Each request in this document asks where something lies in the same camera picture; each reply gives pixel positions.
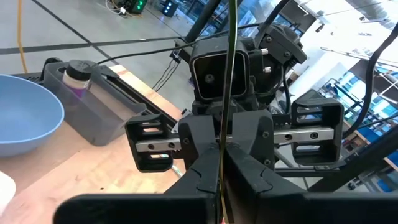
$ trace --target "black bracket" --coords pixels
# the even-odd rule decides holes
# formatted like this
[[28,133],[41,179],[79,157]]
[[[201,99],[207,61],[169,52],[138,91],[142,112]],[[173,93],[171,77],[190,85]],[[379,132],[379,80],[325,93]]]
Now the black bracket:
[[268,168],[274,168],[274,125],[269,111],[233,114],[232,136],[234,143],[239,144],[245,153]]
[[298,164],[316,166],[334,164],[340,156],[343,129],[343,105],[333,98],[296,100],[292,104],[292,129],[328,127],[334,130],[332,140],[294,142],[293,158]]
[[125,125],[131,153],[140,172],[164,172],[173,165],[172,151],[139,152],[138,141],[177,138],[167,128],[165,117],[161,114],[136,116]]
[[213,117],[210,115],[182,118],[178,122],[178,133],[181,143],[179,156],[184,159],[186,169],[210,147],[218,148]]

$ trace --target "gray plastic container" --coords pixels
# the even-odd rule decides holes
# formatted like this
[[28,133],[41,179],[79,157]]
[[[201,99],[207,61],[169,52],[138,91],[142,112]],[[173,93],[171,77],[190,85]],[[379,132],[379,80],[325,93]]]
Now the gray plastic container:
[[67,62],[45,66],[44,87],[54,93],[65,108],[65,121],[94,146],[105,146],[124,134],[126,121],[146,110],[112,87],[96,67],[82,97],[63,82]]

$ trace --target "black camera housing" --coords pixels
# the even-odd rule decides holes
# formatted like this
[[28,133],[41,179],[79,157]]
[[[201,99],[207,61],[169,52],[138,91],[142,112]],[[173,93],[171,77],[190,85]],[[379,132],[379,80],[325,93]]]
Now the black camera housing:
[[[193,48],[189,63],[195,86],[195,99],[201,103],[220,101],[223,96],[228,37],[203,40]],[[249,90],[249,54],[244,44],[236,43],[232,98],[244,98]]]

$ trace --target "black cable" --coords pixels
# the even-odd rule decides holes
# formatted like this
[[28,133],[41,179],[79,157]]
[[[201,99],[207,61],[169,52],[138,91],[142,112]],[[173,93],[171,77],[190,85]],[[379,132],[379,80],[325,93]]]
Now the black cable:
[[289,87],[287,86],[287,80],[286,80],[286,74],[284,71],[284,68],[281,67],[280,68],[281,72],[282,72],[282,77],[284,80],[284,90],[285,90],[285,97],[286,97],[286,109],[285,109],[285,114],[290,114],[290,92],[289,92]]
[[[245,25],[245,26],[238,27],[238,29],[246,29],[246,28],[249,28],[249,27],[256,27],[256,26],[259,26],[259,25],[261,25],[261,24],[262,24],[262,23],[248,24],[248,25]],[[202,38],[202,39],[200,39],[200,40],[196,40],[196,41],[194,41],[194,42],[191,42],[191,43],[185,44],[185,45],[181,45],[181,46],[179,46],[179,47],[170,47],[170,48],[166,48],[166,49],[153,50],[153,51],[149,51],[149,52],[140,52],[140,53],[133,53],[133,54],[120,55],[120,56],[108,58],[108,59],[106,59],[106,60],[102,60],[102,61],[98,62],[97,64],[100,65],[100,64],[102,64],[102,63],[110,62],[110,61],[112,61],[112,60],[116,60],[116,59],[120,59],[120,58],[133,57],[133,56],[141,56],[141,55],[150,55],[150,54],[157,54],[157,53],[167,52],[167,51],[171,51],[171,50],[179,50],[179,49],[183,49],[183,48],[185,48],[185,47],[190,47],[190,46],[196,44],[197,42],[199,42],[199,41],[201,41],[201,40],[211,39],[211,38],[214,38],[214,37],[217,37],[217,36],[219,36],[219,35],[226,34],[226,33],[228,33],[228,30],[222,31],[222,32],[219,32],[219,33],[217,33],[217,34],[213,34],[213,35],[210,35],[210,36],[207,36],[207,37],[204,37],[204,38]]]
[[380,45],[380,47],[375,52],[373,52],[372,57],[369,59],[368,67],[366,68],[366,76],[365,76],[366,90],[365,90],[364,103],[357,120],[347,131],[343,133],[343,139],[347,138],[350,134],[352,134],[355,130],[357,130],[359,126],[362,124],[364,118],[366,117],[366,113],[368,113],[369,107],[372,102],[374,67],[376,66],[376,62],[379,59],[382,52],[396,39],[397,36],[398,36],[398,23],[393,28],[391,34],[387,37],[387,39]]
[[172,68],[170,75],[165,79],[163,84],[156,90],[156,92],[158,92],[167,83],[167,81],[172,77],[172,75],[174,74],[174,72],[176,71],[176,69],[178,68],[179,65],[180,64],[178,63],[178,64],[176,64],[176,66],[174,68]]
[[272,24],[272,22],[276,19],[276,17],[279,15],[279,13],[282,11],[282,9],[286,6],[286,4],[289,1],[290,0],[281,0],[278,3],[278,5],[276,5],[275,9],[272,10],[272,12],[269,14],[267,19],[260,25],[259,33],[254,38],[256,48],[259,47],[262,39],[266,34],[266,30],[268,29],[268,27]]
[[226,6],[224,6],[225,9],[220,12],[216,17],[212,18],[212,20],[209,22],[209,24],[207,24],[207,26],[205,28],[203,28],[203,30],[201,30],[199,36],[201,36],[201,34],[211,25],[212,22],[214,22],[217,18],[219,18],[225,11],[228,10],[228,4]]
[[387,117],[387,118],[383,118],[383,119],[380,119],[380,120],[377,120],[377,121],[370,122],[368,124],[362,124],[358,129],[369,127],[369,126],[372,126],[374,124],[381,123],[381,122],[384,122],[384,121],[388,121],[388,120],[390,120],[392,118],[396,118],[396,117],[398,117],[398,113],[396,113],[396,114],[394,114],[394,115],[392,115],[390,117]]
[[172,66],[173,63],[173,59],[170,61],[169,66],[166,68],[166,70],[164,70],[163,75],[161,76],[161,78],[155,83],[155,85],[152,87],[152,89],[155,89],[156,85],[159,84],[159,82],[163,79],[164,75],[166,74],[167,70]]

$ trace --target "electronic device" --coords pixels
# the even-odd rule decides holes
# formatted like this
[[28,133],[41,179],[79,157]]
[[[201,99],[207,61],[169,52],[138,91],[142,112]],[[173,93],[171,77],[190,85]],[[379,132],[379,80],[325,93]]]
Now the electronic device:
[[117,7],[124,7],[131,14],[141,14],[147,2],[147,0],[115,0]]
[[178,8],[178,2],[176,0],[166,0],[164,7],[161,11],[163,15],[167,17],[173,17],[177,8]]

